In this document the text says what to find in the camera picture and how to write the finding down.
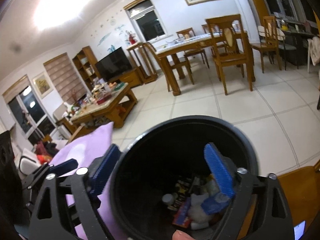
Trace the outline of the right hand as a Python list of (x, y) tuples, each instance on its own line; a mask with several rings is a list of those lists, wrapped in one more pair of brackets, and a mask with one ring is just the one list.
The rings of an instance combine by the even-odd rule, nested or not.
[(172, 240), (195, 240), (195, 239), (183, 231), (176, 230), (172, 236)]

